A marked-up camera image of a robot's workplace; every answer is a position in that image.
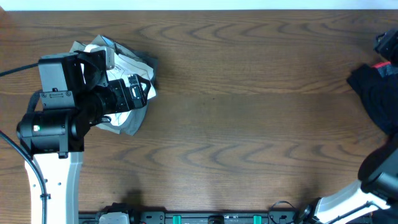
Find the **black leggings red waistband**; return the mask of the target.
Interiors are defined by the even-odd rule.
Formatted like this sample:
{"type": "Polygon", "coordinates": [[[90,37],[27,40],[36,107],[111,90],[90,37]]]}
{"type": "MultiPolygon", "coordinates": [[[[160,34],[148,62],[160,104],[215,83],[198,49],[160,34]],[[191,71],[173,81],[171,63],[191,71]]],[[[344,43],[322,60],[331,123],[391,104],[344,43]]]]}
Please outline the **black leggings red waistband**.
{"type": "Polygon", "coordinates": [[[387,135],[397,133],[397,66],[389,62],[363,64],[347,78],[372,119],[387,135]]]}

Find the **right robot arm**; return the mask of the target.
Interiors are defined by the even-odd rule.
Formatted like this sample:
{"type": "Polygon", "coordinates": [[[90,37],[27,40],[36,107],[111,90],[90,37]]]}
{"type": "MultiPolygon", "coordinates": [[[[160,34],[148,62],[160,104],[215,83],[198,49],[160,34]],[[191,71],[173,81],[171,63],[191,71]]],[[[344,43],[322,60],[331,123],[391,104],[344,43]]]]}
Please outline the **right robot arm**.
{"type": "Polygon", "coordinates": [[[374,51],[384,62],[364,64],[346,81],[388,140],[365,158],[352,184],[307,205],[294,223],[349,223],[397,206],[397,30],[377,35],[374,51]]]}

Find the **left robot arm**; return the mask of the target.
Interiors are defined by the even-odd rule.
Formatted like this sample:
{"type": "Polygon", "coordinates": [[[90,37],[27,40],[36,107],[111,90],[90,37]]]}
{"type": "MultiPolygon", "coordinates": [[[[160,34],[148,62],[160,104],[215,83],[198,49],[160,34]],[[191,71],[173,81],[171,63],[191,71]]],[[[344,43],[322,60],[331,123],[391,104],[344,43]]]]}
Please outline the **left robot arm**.
{"type": "Polygon", "coordinates": [[[30,173],[41,193],[31,192],[34,223],[78,223],[78,186],[84,137],[91,127],[111,122],[111,115],[145,107],[149,80],[131,73],[109,80],[113,51],[74,51],[43,56],[38,61],[42,91],[17,125],[17,136],[28,155],[30,173]]]}

